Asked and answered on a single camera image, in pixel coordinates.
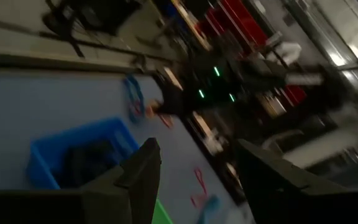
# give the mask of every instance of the gray table surface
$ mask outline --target gray table surface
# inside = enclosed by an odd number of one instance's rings
[[[151,78],[138,78],[146,99],[161,99]],[[221,208],[210,223],[243,223],[244,219],[207,160],[182,125],[166,128],[154,118],[132,124],[126,114],[121,79],[97,73],[0,70],[0,189],[29,189],[24,169],[31,140],[94,120],[118,116],[139,144],[156,137],[162,149],[159,199],[174,223],[195,223],[199,210],[190,200],[202,192],[194,175],[198,167],[209,194]]]

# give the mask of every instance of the green light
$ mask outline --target green light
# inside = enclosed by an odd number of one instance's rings
[[[231,101],[234,102],[234,96],[231,93],[229,93],[229,95],[230,95]]]
[[[218,68],[214,67],[214,69],[215,69],[216,75],[221,76],[221,74],[219,74]]]
[[[204,98],[204,93],[201,90],[198,90],[198,92],[200,93],[201,97]]]

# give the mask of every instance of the green led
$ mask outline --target green led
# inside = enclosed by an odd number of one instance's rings
[[[234,102],[234,96],[231,94],[231,93],[229,93],[229,95],[230,95],[230,98],[231,98],[231,101],[233,101]]]
[[[204,93],[201,90],[198,90],[198,92],[200,93],[200,96],[204,98]]]
[[[217,76],[221,76],[221,74],[219,74],[218,68],[214,67],[214,69],[215,69],[216,75],[217,75]]]

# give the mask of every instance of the blue plastic crate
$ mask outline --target blue plastic crate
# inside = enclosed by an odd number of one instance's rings
[[[111,141],[114,148],[112,158],[116,164],[128,159],[139,149],[139,145],[119,118],[86,124],[34,141],[27,166],[28,178],[37,188],[60,189],[52,172],[59,173],[62,170],[67,150],[99,139]]]

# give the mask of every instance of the blue bin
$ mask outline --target blue bin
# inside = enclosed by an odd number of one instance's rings
[[[106,119],[60,134],[38,139],[31,144],[27,176],[41,189],[60,189],[52,173],[61,173],[63,160],[70,147],[82,146],[99,139],[109,139],[114,148],[112,159],[116,164],[128,159],[139,145],[119,118]]]

